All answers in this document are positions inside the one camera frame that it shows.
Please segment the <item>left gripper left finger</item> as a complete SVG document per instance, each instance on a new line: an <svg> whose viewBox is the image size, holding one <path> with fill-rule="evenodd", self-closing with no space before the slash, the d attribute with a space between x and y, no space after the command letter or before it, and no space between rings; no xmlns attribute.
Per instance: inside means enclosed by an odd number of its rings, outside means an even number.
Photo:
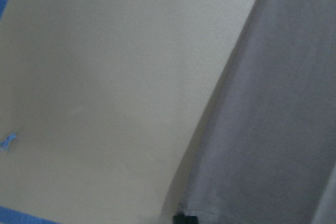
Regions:
<svg viewBox="0 0 336 224"><path fill-rule="evenodd" d="M175 215L172 218L173 224L185 224L185 216L184 215Z"/></svg>

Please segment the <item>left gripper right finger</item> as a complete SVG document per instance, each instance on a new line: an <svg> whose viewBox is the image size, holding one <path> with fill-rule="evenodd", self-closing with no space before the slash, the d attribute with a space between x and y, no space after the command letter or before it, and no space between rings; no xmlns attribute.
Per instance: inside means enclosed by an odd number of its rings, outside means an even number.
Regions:
<svg viewBox="0 0 336 224"><path fill-rule="evenodd" d="M198 217L197 216L185 216L185 223L186 224L198 224Z"/></svg>

